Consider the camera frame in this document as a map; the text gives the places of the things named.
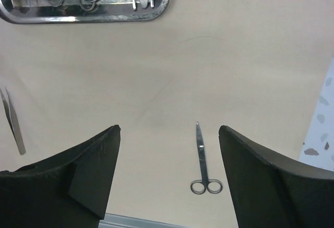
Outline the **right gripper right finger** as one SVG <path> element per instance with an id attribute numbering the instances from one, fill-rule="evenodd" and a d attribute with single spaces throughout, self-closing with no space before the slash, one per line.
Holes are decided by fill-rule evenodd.
<path id="1" fill-rule="evenodd" d="M 239 227 L 333 227 L 333 172 L 288 158 L 229 126 L 219 143 Z"/>

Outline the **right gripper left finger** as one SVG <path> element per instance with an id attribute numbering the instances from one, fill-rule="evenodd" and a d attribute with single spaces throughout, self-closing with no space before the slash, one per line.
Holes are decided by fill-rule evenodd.
<path id="1" fill-rule="evenodd" d="M 16 171 L 1 171 L 1 227 L 98 227 L 121 143 L 114 125 Z"/>

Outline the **steel surgical scissors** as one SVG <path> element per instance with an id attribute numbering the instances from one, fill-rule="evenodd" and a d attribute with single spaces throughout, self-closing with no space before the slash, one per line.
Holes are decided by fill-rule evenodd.
<path id="1" fill-rule="evenodd" d="M 206 154 L 205 154 L 205 144 L 200 124 L 198 122 L 196 122 L 196 147 L 198 152 L 201 179 L 192 181 L 190 184 L 190 190 L 197 195 L 202 195 L 206 191 L 208 191 L 211 194 L 219 194 L 223 190 L 223 183 L 218 179 L 209 178 L 207 162 L 206 162 Z M 194 188 L 195 184 L 201 184 L 202 190 L 196 190 Z M 209 187 L 210 184 L 218 184 L 219 188 L 217 190 L 213 190 Z"/>

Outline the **steel forceps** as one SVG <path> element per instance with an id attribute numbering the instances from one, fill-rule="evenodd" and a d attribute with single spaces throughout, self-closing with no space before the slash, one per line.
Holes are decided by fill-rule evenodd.
<path id="1" fill-rule="evenodd" d="M 5 114 L 11 128 L 11 132 L 13 134 L 14 140 L 16 142 L 18 151 L 20 155 L 26 154 L 26 148 L 23 142 L 22 133 L 18 121 L 18 117 L 12 103 L 11 97 L 7 88 L 1 89 L 1 98 L 5 110 Z"/>

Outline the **beige cloth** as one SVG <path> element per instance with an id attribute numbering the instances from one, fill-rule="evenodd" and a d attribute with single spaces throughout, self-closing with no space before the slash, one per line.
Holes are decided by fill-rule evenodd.
<path id="1" fill-rule="evenodd" d="M 229 188 L 195 195 L 196 125 L 209 176 L 227 184 L 227 125 L 297 158 L 333 56 L 333 0 L 170 0 L 146 22 L 1 21 L 1 170 L 14 171 L 112 125 L 121 146 L 109 213 L 186 227 L 237 227 Z"/>

